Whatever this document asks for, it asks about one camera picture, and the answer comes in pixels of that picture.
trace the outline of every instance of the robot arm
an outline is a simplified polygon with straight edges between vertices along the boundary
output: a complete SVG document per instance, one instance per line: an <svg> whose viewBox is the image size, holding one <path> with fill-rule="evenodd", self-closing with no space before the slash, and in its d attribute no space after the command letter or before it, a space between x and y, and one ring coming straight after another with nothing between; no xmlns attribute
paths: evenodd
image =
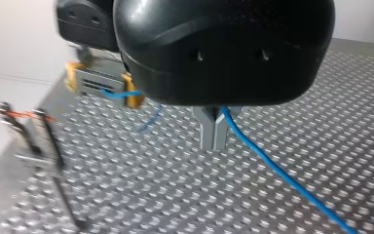
<svg viewBox="0 0 374 234"><path fill-rule="evenodd" d="M63 38L114 52L120 48L142 93L193 106L271 105L298 98L315 80L334 12L333 0L57 4Z"/></svg>

